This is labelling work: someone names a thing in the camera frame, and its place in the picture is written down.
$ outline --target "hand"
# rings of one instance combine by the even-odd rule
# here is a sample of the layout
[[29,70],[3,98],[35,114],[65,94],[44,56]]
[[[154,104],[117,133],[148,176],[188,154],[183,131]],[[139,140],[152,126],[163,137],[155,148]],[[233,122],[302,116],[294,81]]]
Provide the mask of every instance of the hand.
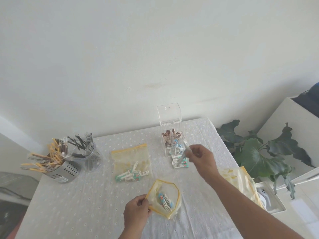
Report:
[[148,217],[152,214],[148,210],[146,194],[139,195],[128,202],[124,210],[124,230],[132,230],[142,234]]
[[185,151],[189,161],[194,163],[198,173],[209,183],[210,179],[220,176],[213,153],[203,145],[190,145],[190,150]]

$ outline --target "houseplant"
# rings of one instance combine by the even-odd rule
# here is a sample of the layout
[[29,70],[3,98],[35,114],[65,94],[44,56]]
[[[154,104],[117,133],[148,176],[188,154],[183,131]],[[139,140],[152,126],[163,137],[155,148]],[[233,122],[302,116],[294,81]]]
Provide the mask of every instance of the houseplant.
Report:
[[[314,166],[306,151],[298,146],[296,140],[292,139],[292,128],[286,123],[279,137],[264,143],[253,131],[249,131],[246,137],[236,135],[234,128],[238,125],[239,120],[233,120],[217,128],[219,136],[224,138],[224,143],[237,164],[244,166],[252,178],[268,177],[274,182],[275,193],[277,179],[282,176],[286,188],[290,191],[290,197],[294,199],[295,185],[289,178],[294,168],[285,163],[284,156],[293,155],[295,159],[301,160],[304,164]],[[267,150],[269,156],[262,155],[262,150]]]

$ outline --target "perforated metal cup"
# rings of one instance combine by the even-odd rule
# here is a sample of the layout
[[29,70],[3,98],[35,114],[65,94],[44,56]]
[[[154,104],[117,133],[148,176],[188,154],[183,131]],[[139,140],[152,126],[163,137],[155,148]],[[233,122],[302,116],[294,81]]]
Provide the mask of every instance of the perforated metal cup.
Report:
[[58,169],[45,173],[59,183],[68,183],[74,180],[80,173],[81,166],[72,161],[65,161]]

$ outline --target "table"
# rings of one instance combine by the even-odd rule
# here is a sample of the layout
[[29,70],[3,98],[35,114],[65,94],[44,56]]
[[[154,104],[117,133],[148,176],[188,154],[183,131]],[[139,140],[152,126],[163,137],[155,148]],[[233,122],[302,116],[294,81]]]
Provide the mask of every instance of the table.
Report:
[[[213,151],[221,168],[237,167],[208,118],[181,123],[190,144]],[[217,194],[199,176],[195,166],[173,169],[164,155],[160,127],[95,138],[103,164],[94,172],[82,171],[70,183],[59,184],[42,176],[16,239],[118,238],[124,228],[125,204],[146,194],[155,178],[175,182],[182,206],[175,221],[155,213],[142,238],[242,238]],[[115,182],[111,151],[147,143],[153,177],[138,182]]]

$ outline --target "white cabinet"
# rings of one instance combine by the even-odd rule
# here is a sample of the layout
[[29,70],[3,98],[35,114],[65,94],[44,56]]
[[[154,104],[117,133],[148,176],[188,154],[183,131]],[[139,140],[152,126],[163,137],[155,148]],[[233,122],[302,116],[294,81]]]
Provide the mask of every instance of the white cabinet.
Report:
[[[286,122],[293,129],[291,131],[292,138],[298,142],[299,147],[306,150],[311,158],[311,164],[317,167],[309,167],[293,158],[292,155],[285,156],[285,162],[295,167],[295,170],[290,174],[290,179],[294,184],[300,184],[319,178],[319,118],[295,103],[291,98],[286,98],[280,104],[257,133],[258,137],[263,139],[264,143],[279,137]],[[277,188],[285,188],[282,177],[277,181]]]

